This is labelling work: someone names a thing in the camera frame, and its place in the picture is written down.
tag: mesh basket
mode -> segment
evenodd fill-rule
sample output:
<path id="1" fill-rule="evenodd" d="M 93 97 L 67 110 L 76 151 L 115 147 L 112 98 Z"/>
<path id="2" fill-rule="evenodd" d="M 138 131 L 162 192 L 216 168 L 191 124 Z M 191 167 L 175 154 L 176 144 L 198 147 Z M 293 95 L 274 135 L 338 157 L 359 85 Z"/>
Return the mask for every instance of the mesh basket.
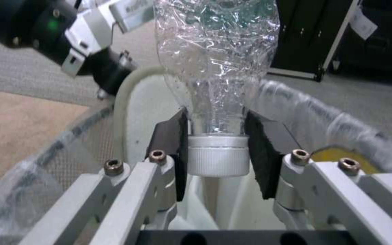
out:
<path id="1" fill-rule="evenodd" d="M 81 174 L 112 158 L 114 104 L 90 109 L 0 181 L 0 244 L 17 244 Z"/>

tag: screw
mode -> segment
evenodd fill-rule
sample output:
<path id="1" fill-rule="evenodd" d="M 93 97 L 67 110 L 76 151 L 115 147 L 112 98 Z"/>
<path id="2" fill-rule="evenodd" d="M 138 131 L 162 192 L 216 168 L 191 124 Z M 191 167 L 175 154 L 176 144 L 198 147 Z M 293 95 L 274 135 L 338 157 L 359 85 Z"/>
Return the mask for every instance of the screw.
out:
<path id="1" fill-rule="evenodd" d="M 60 17 L 60 11 L 59 11 L 58 9 L 54 9 L 54 10 L 52 11 L 52 15 L 53 15 L 54 17 L 56 17 L 56 18 L 59 18 L 59 17 Z"/>
<path id="2" fill-rule="evenodd" d="M 344 157 L 338 161 L 338 167 L 349 176 L 358 175 L 359 170 L 361 169 L 361 165 L 350 158 Z"/>
<path id="3" fill-rule="evenodd" d="M 107 98 L 108 96 L 109 96 L 109 94 L 105 90 L 103 90 L 102 88 L 98 89 L 98 92 L 96 92 L 96 97 L 99 100 L 103 100 L 103 99 Z"/>
<path id="4" fill-rule="evenodd" d="M 33 40 L 33 47 L 34 47 L 35 49 L 38 49 L 38 48 L 39 48 L 39 46 L 40 46 L 40 42 L 39 42 L 39 40 L 37 40 L 37 39 L 34 39 L 34 40 Z"/>
<path id="5" fill-rule="evenodd" d="M 19 43 L 20 43 L 20 38 L 19 38 L 19 37 L 13 37 L 12 42 L 13 42 L 13 44 L 16 45 L 16 46 L 19 45 Z"/>
<path id="6" fill-rule="evenodd" d="M 105 174 L 108 176 L 116 176 L 123 173 L 123 163 L 117 159 L 111 159 L 104 164 Z"/>
<path id="7" fill-rule="evenodd" d="M 166 153 L 163 150 L 155 149 L 149 153 L 149 161 L 151 163 L 158 163 L 159 165 L 164 165 L 166 159 Z"/>
<path id="8" fill-rule="evenodd" d="M 303 149 L 294 149 L 291 152 L 291 161 L 299 166 L 305 166 L 309 163 L 309 153 Z"/>

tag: white label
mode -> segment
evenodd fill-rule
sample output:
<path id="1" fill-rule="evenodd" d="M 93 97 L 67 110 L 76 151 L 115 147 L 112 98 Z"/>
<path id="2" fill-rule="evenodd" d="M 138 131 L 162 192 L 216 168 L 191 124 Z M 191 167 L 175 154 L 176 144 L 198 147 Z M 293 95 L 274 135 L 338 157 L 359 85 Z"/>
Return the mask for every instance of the white label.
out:
<path id="1" fill-rule="evenodd" d="M 378 26 L 362 13 L 360 7 L 356 9 L 350 20 L 350 27 L 364 40 L 367 40 L 378 29 Z"/>

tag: robotic hand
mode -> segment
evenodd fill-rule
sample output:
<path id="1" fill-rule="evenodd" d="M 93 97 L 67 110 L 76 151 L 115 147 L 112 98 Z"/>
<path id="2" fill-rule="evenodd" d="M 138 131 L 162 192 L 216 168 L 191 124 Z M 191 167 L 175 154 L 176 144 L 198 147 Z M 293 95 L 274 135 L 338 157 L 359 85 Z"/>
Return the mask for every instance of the robotic hand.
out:
<path id="1" fill-rule="evenodd" d="M 98 97 L 115 95 L 136 67 L 127 51 L 110 49 L 113 26 L 131 31 L 153 18 L 152 0 L 111 0 L 77 13 L 64 0 L 0 0 L 0 43 L 32 47 L 68 75 L 92 75 Z"/>

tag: plastic bag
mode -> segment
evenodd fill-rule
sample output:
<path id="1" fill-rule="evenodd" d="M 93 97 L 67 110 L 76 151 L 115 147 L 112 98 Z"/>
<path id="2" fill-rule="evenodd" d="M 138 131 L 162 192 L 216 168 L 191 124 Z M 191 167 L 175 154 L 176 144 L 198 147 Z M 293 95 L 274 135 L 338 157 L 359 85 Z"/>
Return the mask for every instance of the plastic bag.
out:
<path id="1" fill-rule="evenodd" d="M 84 173 L 112 158 L 113 104 L 90 109 L 42 153 L 17 163 L 0 181 L 0 244 L 17 244 Z"/>
<path id="2" fill-rule="evenodd" d="M 334 107 L 280 82 L 262 80 L 255 99 L 248 102 L 255 112 L 281 121 L 307 151 L 341 146 L 366 157 L 382 172 L 392 173 L 392 141 Z"/>

